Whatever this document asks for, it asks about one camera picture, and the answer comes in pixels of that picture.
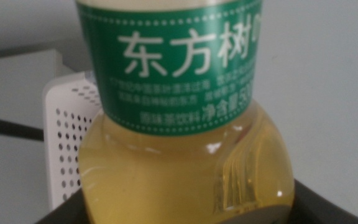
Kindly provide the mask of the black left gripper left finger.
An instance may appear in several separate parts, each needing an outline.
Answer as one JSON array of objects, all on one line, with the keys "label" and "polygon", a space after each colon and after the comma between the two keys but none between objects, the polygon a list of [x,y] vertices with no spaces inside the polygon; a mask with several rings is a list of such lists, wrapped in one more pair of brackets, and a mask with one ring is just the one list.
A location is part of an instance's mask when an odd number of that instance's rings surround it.
[{"label": "black left gripper left finger", "polygon": [[76,191],[36,224],[89,224],[82,190]]}]

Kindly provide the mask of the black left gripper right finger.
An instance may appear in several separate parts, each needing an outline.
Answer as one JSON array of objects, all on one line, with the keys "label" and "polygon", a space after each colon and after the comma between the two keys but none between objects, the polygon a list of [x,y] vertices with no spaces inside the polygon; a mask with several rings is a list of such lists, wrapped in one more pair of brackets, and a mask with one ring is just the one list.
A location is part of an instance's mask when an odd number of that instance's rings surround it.
[{"label": "black left gripper right finger", "polygon": [[295,180],[295,199],[289,224],[358,224],[358,216],[326,200]]}]

